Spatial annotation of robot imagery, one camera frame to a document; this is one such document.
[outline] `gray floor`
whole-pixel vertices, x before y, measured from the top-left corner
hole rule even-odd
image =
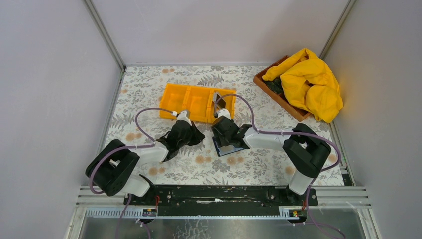
[[[317,222],[343,231],[348,239],[365,238],[353,209],[313,209]],[[113,239],[117,219],[86,218],[81,239]],[[313,225],[292,226],[285,220],[160,220],[149,223],[153,239],[326,239]],[[335,237],[337,232],[327,229]],[[145,228],[133,219],[122,221],[120,239],[148,238]]]

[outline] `brown wooden tray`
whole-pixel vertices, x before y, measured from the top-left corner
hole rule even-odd
[[[280,60],[274,62],[271,66],[265,68],[260,73],[256,74],[253,78],[253,82],[259,86],[265,93],[267,93],[273,100],[275,100],[281,107],[283,107],[287,112],[289,112],[297,121],[302,122],[304,119],[306,119],[309,115],[311,115],[310,112],[299,109],[297,107],[294,107],[289,104],[286,97],[284,96],[284,93],[276,94],[270,88],[267,87],[267,85],[262,81],[262,76],[267,73],[267,70],[272,66],[278,66],[280,63],[282,63],[284,60],[286,60],[289,56],[284,56]]]

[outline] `yellow cloth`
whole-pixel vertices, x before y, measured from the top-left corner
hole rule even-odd
[[[280,76],[289,103],[314,114],[318,121],[331,123],[341,108],[340,84],[329,66],[304,48],[262,76],[272,81]]]

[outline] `gray wall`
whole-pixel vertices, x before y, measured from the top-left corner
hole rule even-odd
[[[119,69],[81,0],[0,1],[0,238],[61,239]]]
[[[273,63],[319,54],[347,0],[93,0],[126,64]]]
[[[422,1],[358,1],[327,63],[335,120],[384,238],[421,238]]]

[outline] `floral patterned table surface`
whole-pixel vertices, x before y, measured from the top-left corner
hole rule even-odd
[[[177,67],[128,67],[121,92],[113,113],[106,144],[120,139],[127,145],[149,143],[134,123],[136,113],[146,107],[158,107],[167,83],[236,89],[252,105],[255,122],[259,128],[291,130],[298,123],[288,112],[265,94],[253,76],[262,66],[177,66]],[[240,100],[235,103],[235,122],[250,123],[250,112]],[[173,120],[159,117],[158,111],[146,111],[139,116],[139,123],[152,137],[159,138],[171,129]],[[302,123],[318,135],[331,140],[328,125],[308,117]],[[196,123],[206,137],[202,143],[183,147],[176,157],[164,163],[141,164],[135,174],[148,177],[155,184],[207,184],[207,185],[287,185],[295,167],[287,155],[268,149],[243,150],[218,157],[212,142],[210,124]],[[337,157],[332,155],[326,166]],[[340,168],[321,173],[315,185],[344,185]]]

